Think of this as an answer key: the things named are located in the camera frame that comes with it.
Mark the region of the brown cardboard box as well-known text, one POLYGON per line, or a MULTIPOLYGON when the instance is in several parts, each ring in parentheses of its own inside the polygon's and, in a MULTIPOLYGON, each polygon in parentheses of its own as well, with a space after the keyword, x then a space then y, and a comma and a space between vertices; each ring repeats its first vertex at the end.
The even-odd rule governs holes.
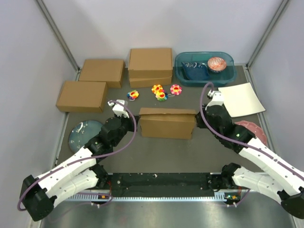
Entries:
POLYGON ((196 111, 193 109, 145 108, 139 112, 143 137, 192 138, 196 111))

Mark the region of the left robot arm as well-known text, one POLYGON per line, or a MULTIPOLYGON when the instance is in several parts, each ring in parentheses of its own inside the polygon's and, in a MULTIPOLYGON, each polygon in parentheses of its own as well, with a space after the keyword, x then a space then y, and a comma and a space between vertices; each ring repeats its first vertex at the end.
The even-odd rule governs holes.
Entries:
POLYGON ((17 209, 34 221, 47 217, 61 202, 90 188, 103 188, 108 177, 100 161, 114 155, 114 147, 128 132, 135 133, 140 117, 117 116, 106 120, 100 132, 78 152, 50 171, 23 180, 17 209))

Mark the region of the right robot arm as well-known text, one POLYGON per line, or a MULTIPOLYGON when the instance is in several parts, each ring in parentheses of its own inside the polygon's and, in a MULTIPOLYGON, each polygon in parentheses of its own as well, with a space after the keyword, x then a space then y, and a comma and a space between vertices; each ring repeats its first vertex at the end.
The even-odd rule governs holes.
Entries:
POLYGON ((265 172, 264 175, 231 163, 222 170, 222 183, 265 195, 292 216, 304 218, 304 173, 271 151, 253 132, 235 124, 222 105, 202 105, 196 115, 197 126, 209 129, 226 148, 246 158, 265 172))

